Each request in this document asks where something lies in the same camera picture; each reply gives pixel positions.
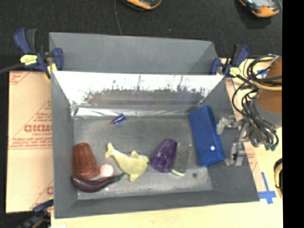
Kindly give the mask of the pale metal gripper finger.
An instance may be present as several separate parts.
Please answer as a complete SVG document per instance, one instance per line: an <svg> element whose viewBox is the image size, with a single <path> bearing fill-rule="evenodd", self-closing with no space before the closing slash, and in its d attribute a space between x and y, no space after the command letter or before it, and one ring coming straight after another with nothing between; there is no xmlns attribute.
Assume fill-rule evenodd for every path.
<svg viewBox="0 0 304 228"><path fill-rule="evenodd" d="M217 134L222 134L225 128L236 128L240 122L234 116L221 117L217 123Z"/></svg>
<svg viewBox="0 0 304 228"><path fill-rule="evenodd" d="M240 167L246 156L246 150L243 142L234 142L231 146L228 157L224 160L227 166Z"/></svg>

